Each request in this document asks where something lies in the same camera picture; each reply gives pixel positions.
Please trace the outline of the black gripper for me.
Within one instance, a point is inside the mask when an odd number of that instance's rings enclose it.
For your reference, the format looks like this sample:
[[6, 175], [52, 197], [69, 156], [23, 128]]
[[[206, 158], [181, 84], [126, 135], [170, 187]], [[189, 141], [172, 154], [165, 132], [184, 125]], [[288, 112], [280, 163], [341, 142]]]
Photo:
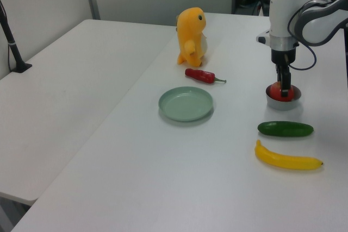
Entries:
[[282, 65], [292, 64], [295, 58], [295, 48], [288, 51], [271, 50], [271, 61], [276, 64], [277, 81], [281, 82], [281, 97], [288, 97], [291, 88], [291, 73], [283, 72]]

